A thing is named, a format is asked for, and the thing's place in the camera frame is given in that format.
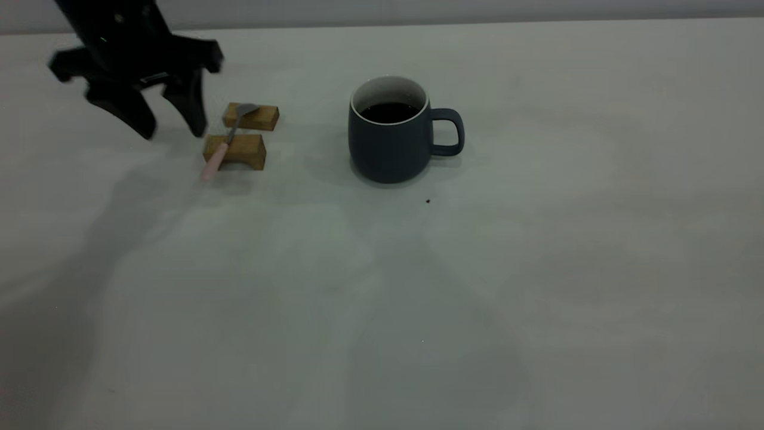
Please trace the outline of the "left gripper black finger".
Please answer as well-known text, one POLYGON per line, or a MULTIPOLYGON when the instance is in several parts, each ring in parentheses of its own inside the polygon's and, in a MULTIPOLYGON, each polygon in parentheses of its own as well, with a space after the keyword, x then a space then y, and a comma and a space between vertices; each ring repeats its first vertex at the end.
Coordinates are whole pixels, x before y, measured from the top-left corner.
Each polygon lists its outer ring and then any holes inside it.
POLYGON ((156 119, 139 90, 125 85, 90 85, 88 101, 122 120, 143 139, 156 131, 156 119))
POLYGON ((202 77, 202 69, 171 75, 165 81, 162 94, 177 109, 196 138, 203 136, 208 125, 203 103, 202 77))

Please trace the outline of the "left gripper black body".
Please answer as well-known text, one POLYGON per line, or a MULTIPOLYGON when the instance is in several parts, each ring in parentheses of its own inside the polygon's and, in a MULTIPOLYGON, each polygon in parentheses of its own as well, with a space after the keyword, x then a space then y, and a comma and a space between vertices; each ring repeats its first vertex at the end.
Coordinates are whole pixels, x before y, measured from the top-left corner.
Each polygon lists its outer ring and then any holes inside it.
POLYGON ((201 97, 204 71, 221 71, 217 41, 172 33, 155 1, 58 1, 81 46, 57 51, 49 69, 61 82, 164 85, 168 100, 201 97))

